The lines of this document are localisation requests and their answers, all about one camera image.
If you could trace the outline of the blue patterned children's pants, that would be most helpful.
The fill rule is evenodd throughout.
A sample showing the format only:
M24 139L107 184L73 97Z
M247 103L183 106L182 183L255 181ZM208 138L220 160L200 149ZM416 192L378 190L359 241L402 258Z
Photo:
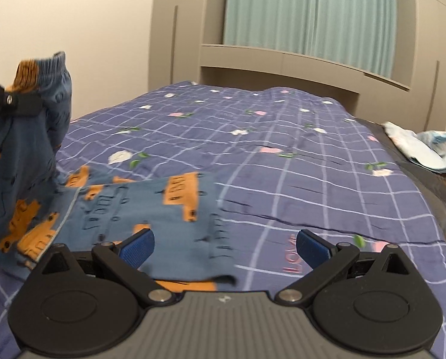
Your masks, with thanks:
M163 281L235 280L233 248L210 174L136 182L87 165L69 175L55 155L69 129L72 81L64 53L24 60L6 96L41 100L29 117L0 115L0 268L24 279L55 243L72 251L150 230L155 249L135 267Z

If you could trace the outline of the light blue white cloth pile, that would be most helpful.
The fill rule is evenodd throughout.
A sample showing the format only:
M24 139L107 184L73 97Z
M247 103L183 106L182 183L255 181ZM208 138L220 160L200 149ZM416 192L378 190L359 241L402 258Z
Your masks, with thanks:
M382 127L397 149L412 163L437 174L446 174L446 131L416 134L390 121Z

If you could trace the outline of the purple plaid floral bedspread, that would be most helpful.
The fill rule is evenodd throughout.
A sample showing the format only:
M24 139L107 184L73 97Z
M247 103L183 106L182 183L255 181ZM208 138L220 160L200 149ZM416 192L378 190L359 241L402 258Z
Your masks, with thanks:
M360 235L371 245L399 245L442 307L433 352L446 358L442 228L379 139L338 101L292 88L175 83L77 121L70 116L55 158L63 175L87 165L136 182L212 176L235 280L157 280L178 290L275 293L309 271L296 252L301 229L332 243ZM7 312L26 278L0 268L0 358L20 352Z

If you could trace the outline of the teal pleated curtain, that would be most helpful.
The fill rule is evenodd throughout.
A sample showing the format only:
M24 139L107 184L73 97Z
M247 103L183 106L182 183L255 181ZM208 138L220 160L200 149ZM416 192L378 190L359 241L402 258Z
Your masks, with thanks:
M397 0L226 0L223 42L390 77L396 30Z

